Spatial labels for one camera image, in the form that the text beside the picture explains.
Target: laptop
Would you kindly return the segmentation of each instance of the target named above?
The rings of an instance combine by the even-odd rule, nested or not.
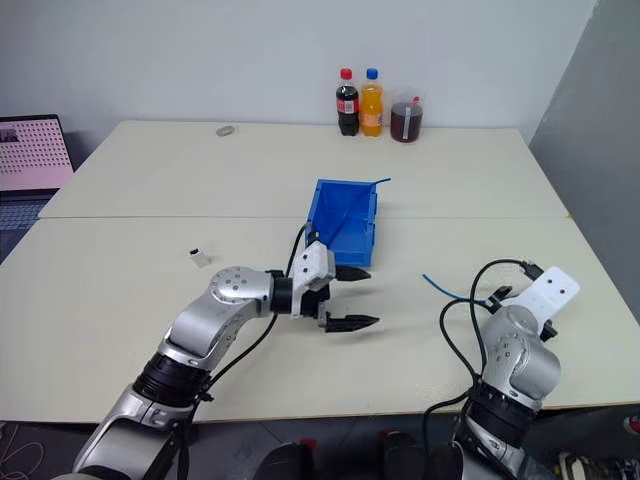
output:
[[[0,117],[0,262],[71,175],[57,115]]]

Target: white table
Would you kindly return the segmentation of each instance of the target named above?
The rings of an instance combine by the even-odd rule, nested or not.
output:
[[[44,219],[0,266],[0,418],[97,422],[141,372],[176,315],[231,265],[282,268],[303,217],[292,219]],[[214,255],[198,269],[194,246]],[[213,391],[198,419],[407,413],[469,384],[437,326],[447,298],[420,277],[464,293],[504,256],[557,265],[582,292],[554,319],[562,380],[548,408],[640,400],[640,328],[572,220],[378,219],[373,278],[333,284],[330,310],[379,315],[349,334],[281,317],[263,345]],[[509,267],[482,293],[527,280]],[[467,310],[449,327],[476,359]],[[247,324],[225,359],[266,325]]]
[[[413,144],[335,126],[123,122],[42,217],[304,217],[316,180],[374,181],[385,218],[565,217],[515,129],[424,129]]]

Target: blue plastic bin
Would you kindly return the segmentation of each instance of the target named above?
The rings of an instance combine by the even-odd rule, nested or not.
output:
[[[336,265],[371,265],[378,183],[318,180],[307,221],[335,253]]]

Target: laptop screen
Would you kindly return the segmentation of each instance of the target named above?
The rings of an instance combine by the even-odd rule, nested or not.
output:
[[[57,189],[72,174],[55,115],[0,118],[0,191]]]

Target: laptop keyboard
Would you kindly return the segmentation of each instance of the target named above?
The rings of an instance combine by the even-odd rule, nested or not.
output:
[[[28,230],[38,220],[44,204],[0,205],[0,230]]]

